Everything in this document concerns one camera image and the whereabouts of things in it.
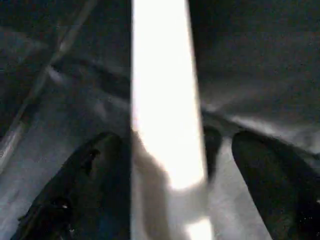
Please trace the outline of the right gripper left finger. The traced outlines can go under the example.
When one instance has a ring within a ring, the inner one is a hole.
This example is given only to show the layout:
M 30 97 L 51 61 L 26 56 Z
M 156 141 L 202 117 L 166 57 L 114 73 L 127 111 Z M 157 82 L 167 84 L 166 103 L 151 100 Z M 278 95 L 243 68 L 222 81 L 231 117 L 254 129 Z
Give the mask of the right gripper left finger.
M 102 132 L 79 146 L 19 218 L 14 240 L 128 240 L 130 161 Z

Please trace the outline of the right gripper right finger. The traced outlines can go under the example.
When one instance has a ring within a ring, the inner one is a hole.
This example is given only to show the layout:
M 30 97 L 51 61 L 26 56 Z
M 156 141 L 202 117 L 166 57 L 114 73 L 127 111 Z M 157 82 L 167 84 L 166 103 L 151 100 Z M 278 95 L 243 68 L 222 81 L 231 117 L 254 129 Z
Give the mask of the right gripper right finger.
M 274 138 L 248 131 L 232 138 L 232 155 L 274 240 L 320 238 L 320 168 Z

